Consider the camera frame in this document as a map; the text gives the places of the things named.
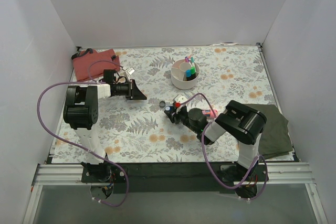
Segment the small dark round cap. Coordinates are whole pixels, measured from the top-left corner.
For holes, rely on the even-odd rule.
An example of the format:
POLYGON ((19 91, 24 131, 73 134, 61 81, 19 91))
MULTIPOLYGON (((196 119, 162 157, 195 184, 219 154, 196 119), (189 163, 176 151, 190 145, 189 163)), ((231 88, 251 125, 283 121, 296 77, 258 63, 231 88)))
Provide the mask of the small dark round cap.
POLYGON ((160 108, 164 108, 165 106, 166 106, 165 101, 160 101, 160 102, 159 102, 159 107, 160 107, 160 108))

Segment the white divided round container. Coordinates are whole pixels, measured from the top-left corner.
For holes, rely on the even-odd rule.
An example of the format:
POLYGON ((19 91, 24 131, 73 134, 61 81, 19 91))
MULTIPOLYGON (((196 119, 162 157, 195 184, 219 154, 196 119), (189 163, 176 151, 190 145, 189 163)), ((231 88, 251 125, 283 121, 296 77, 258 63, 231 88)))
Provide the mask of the white divided round container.
POLYGON ((192 89, 197 85, 200 69, 198 64, 195 63, 195 78, 192 80, 187 80, 186 71, 190 69, 192 65, 186 62, 185 59, 178 60, 173 63, 171 67, 171 81, 173 85, 181 90, 192 89))

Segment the green capped black highlighter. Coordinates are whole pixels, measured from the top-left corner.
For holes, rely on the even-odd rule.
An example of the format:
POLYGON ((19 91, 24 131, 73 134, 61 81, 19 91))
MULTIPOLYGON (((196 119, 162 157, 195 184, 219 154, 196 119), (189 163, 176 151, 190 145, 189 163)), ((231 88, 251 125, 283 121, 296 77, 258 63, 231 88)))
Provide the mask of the green capped black highlighter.
POLYGON ((196 69, 195 67, 191 68, 191 77, 194 79, 196 77, 196 69))

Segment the blue capped black highlighter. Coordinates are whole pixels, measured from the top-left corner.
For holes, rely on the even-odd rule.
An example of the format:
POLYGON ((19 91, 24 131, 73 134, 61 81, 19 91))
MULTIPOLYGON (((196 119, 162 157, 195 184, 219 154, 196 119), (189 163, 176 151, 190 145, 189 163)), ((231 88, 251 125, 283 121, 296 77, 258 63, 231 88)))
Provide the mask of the blue capped black highlighter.
POLYGON ((190 69, 186 70, 185 76, 186 76, 186 81, 190 81, 192 79, 190 69))

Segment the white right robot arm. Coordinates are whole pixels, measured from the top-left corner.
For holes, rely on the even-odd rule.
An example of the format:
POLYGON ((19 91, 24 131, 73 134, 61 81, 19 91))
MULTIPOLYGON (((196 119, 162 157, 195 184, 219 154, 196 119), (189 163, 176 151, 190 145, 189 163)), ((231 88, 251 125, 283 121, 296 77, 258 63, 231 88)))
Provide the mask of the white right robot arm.
POLYGON ((211 122, 201 109, 188 109, 186 105, 176 102, 166 107, 164 113, 173 124, 182 123, 194 132, 205 145, 212 145, 222 135, 229 133, 239 142, 238 176, 248 181, 257 174, 255 158, 267 122, 266 116, 260 111, 231 100, 225 110, 211 122))

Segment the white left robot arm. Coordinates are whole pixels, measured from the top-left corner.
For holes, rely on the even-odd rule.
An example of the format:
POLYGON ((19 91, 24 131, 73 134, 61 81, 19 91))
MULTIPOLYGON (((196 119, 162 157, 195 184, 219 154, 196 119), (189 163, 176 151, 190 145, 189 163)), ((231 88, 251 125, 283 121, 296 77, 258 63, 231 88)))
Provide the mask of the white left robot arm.
POLYGON ((75 131, 80 144, 88 151, 86 163, 97 165, 93 175, 100 182, 111 178, 112 170, 99 157, 106 153, 98 137, 96 123, 99 117, 98 100, 113 96, 124 96, 127 100, 146 100, 135 80, 126 75, 118 77, 115 70, 103 71, 103 83, 86 86, 68 86, 66 92, 63 118, 65 123, 75 131))

